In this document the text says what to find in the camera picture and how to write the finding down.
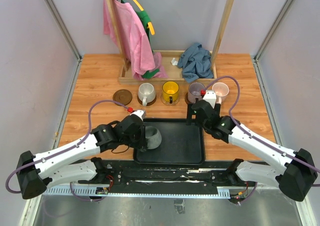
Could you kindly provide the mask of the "yellow mug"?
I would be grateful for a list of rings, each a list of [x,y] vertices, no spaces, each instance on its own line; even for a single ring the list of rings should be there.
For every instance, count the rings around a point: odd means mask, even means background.
[[[162,85],[162,96],[167,102],[172,103],[179,98],[179,89],[175,81],[167,81]]]

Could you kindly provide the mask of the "woven rattan coaster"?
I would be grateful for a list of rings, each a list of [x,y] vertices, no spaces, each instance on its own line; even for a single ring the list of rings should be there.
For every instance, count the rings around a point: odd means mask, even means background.
[[[166,101],[163,97],[163,95],[160,96],[160,99],[161,99],[161,102],[163,104],[165,104],[166,106],[174,106],[176,104],[178,104],[178,102],[180,101],[180,98],[178,97],[175,101],[173,102],[169,102],[169,101]]]

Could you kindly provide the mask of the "purple mug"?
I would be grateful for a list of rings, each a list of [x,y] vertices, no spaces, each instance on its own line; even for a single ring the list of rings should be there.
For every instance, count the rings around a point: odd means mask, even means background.
[[[200,82],[193,82],[188,87],[187,99],[192,104],[202,100],[201,91],[205,89],[205,86]]]

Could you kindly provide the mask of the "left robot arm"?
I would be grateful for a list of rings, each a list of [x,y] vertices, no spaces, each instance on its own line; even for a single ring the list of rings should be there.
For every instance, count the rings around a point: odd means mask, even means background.
[[[97,159],[84,164],[77,161],[97,155],[118,146],[147,149],[144,119],[146,112],[137,110],[122,121],[101,124],[89,134],[59,148],[32,154],[25,151],[19,156],[17,176],[19,194],[24,200],[43,194],[48,188],[75,181],[93,180],[101,184],[107,171]]]

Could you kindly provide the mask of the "white mug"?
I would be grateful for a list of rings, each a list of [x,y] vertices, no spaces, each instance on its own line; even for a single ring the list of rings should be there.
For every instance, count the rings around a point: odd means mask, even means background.
[[[145,107],[156,98],[156,90],[150,83],[142,83],[138,88],[138,98]]]

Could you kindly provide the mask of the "pink mug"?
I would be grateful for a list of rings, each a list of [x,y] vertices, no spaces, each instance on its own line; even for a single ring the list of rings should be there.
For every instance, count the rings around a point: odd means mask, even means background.
[[[217,102],[221,104],[225,101],[230,92],[229,87],[223,82],[216,82],[213,84],[212,90],[216,94]]]

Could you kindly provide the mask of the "grey mug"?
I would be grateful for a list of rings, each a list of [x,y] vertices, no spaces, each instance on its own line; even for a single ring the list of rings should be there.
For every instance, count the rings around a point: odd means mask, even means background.
[[[148,150],[158,148],[162,142],[161,132],[154,126],[148,125],[145,127],[145,138]]]

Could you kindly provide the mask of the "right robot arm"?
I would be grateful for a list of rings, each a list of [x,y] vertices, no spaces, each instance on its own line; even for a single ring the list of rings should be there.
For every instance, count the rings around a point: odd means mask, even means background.
[[[195,116],[197,125],[216,140],[238,146],[266,164],[237,160],[236,168],[226,174],[227,182],[238,186],[243,181],[277,187],[290,199],[302,202],[313,187],[319,173],[312,155],[301,148],[295,151],[276,144],[248,129],[232,115],[221,116],[220,104],[205,100],[189,104],[187,119]]]

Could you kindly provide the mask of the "grooved dark wooden coaster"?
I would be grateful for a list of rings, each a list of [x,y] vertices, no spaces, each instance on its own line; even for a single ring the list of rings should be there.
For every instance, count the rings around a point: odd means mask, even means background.
[[[199,99],[198,95],[193,95],[190,92],[187,92],[184,97],[184,100],[187,104],[194,104],[198,101],[198,99]]]

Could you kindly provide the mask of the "plain brown wooden coaster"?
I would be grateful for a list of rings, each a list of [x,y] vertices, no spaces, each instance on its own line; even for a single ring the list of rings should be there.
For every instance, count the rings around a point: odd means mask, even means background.
[[[151,98],[148,97],[148,96],[143,96],[143,97],[137,96],[137,101],[138,101],[138,103],[139,103],[140,105],[144,106],[144,107],[153,105],[153,104],[156,102],[156,100],[157,100],[157,96],[155,96],[154,98],[152,98],[152,101],[150,101],[150,99],[151,99]]]

